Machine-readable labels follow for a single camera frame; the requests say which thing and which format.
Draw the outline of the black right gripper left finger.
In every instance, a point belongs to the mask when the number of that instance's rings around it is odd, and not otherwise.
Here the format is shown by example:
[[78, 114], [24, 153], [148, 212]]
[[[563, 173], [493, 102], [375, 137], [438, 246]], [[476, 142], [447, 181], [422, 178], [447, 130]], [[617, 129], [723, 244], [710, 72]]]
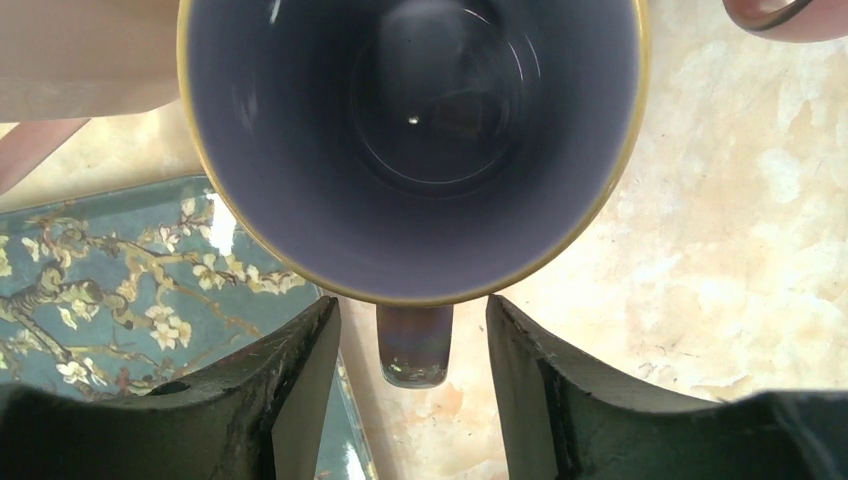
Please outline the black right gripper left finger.
[[149, 394], [82, 402], [1, 388], [5, 479], [310, 479], [341, 318], [322, 297], [282, 328]]

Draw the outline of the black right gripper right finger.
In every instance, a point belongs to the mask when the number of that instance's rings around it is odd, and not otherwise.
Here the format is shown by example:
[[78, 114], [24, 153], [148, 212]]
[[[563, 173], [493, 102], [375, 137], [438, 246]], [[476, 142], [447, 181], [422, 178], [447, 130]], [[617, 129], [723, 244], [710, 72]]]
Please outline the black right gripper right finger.
[[513, 479], [843, 479], [847, 394], [712, 402], [626, 374], [499, 295], [489, 355]]

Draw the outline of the black upside-down mug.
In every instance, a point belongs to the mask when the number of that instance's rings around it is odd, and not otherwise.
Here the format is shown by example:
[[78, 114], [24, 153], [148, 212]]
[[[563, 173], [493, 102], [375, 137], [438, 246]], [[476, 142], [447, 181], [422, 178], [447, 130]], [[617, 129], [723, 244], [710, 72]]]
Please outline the black upside-down mug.
[[287, 267], [377, 308], [385, 379], [447, 374], [453, 308], [588, 226], [646, 104], [643, 1], [184, 1], [203, 168]]

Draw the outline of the pink upside-down mug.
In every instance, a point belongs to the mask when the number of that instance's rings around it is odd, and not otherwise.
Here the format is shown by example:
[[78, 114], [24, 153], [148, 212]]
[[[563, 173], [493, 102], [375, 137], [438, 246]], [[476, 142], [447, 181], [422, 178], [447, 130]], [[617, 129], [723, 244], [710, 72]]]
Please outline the pink upside-down mug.
[[1, 4], [1, 189], [90, 119], [143, 113], [178, 96], [176, 1]]

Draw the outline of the red-bottomed glass mug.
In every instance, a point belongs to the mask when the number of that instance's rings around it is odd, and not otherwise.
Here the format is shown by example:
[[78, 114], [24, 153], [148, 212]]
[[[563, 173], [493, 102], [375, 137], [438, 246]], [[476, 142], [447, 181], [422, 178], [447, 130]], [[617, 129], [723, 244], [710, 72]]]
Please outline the red-bottomed glass mug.
[[731, 20], [760, 38], [813, 43], [847, 35], [847, 0], [723, 0]]

